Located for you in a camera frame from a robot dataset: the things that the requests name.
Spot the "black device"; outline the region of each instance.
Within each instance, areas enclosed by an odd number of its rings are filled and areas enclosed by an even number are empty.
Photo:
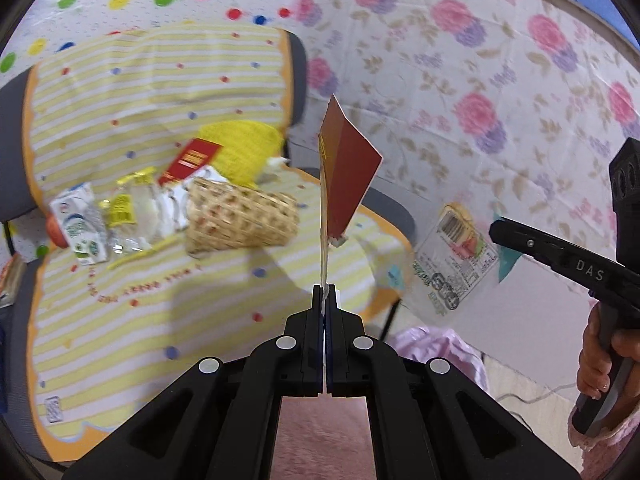
[[[494,243],[532,256],[554,272],[589,289],[600,301],[600,345],[611,357],[610,387],[600,399],[580,394],[572,419],[574,427],[596,436],[604,417],[615,405],[633,366],[611,348],[620,328],[640,328],[640,142],[627,139],[609,165],[616,213],[616,259],[612,262],[566,240],[506,218],[495,221],[489,236]]]
[[[324,359],[329,394],[367,399],[379,480],[580,478],[448,361],[367,336],[328,287],[324,309],[316,285],[311,308],[249,357],[201,359],[63,480],[268,479],[282,397],[318,396]]]

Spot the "red packet with yellow text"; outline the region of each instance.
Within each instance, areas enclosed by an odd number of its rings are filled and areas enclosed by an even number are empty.
[[[191,139],[169,168],[160,176],[158,184],[164,186],[167,182],[180,182],[195,171],[210,163],[216,152],[222,148],[215,142],[204,139]]]

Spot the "pink sleeve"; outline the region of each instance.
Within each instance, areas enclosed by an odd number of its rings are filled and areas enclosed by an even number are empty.
[[[569,415],[569,442],[582,448],[582,480],[600,480],[611,468],[640,424],[640,403],[620,425],[611,431],[602,430],[589,438],[575,431],[571,424],[575,408]]]

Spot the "yellow striped fabric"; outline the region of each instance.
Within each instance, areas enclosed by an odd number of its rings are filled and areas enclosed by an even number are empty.
[[[80,458],[91,447],[78,446],[87,428],[113,430],[199,358],[248,355],[310,306],[320,275],[319,186],[293,170],[275,177],[263,188],[300,204],[300,232],[288,246],[194,260],[178,243],[109,272],[106,264],[77,266],[69,250],[52,252],[31,315],[29,367],[37,426],[55,460]],[[381,225],[359,212],[347,242],[330,250],[329,282],[352,312],[390,286],[392,266],[411,275],[404,240]]]
[[[90,180],[101,198],[146,166],[165,168],[204,124],[290,118],[286,33],[177,25],[107,36],[34,69],[27,168],[41,206]]]

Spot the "bamboo basket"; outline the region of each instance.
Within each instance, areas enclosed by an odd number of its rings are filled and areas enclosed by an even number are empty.
[[[284,193],[195,178],[189,187],[187,252],[287,244],[297,233],[296,200]]]

